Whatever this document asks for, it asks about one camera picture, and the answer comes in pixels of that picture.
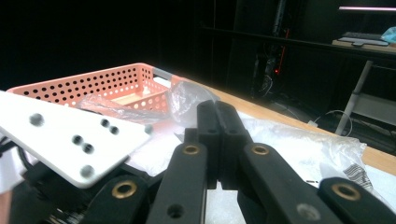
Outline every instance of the pink plastic basket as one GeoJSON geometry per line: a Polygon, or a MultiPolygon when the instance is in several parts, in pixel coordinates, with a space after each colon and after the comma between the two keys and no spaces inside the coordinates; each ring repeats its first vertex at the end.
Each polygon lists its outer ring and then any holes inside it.
{"type": "Polygon", "coordinates": [[[162,77],[172,85],[182,78],[145,63],[132,63],[120,67],[81,75],[57,78],[9,89],[19,95],[59,105],[75,107],[87,94],[97,94],[108,100],[133,99],[123,105],[135,109],[166,111],[165,92],[168,87],[154,81],[162,77]]]}

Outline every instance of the perforated basket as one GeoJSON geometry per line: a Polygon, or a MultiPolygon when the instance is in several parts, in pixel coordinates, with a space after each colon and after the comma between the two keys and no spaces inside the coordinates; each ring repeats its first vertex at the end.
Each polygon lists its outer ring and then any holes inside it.
{"type": "Polygon", "coordinates": [[[92,93],[135,109],[166,111],[165,92],[169,86],[156,82],[155,77],[169,80],[172,85],[182,79],[145,63],[133,63],[19,86],[8,91],[71,107],[92,93]]]}

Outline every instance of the white mounting plate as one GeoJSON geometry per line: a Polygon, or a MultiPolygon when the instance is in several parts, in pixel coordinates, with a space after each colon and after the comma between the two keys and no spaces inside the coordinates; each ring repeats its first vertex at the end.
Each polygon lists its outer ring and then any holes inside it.
{"type": "Polygon", "coordinates": [[[0,107],[0,132],[81,189],[149,140],[144,125],[9,92],[0,107]]]}

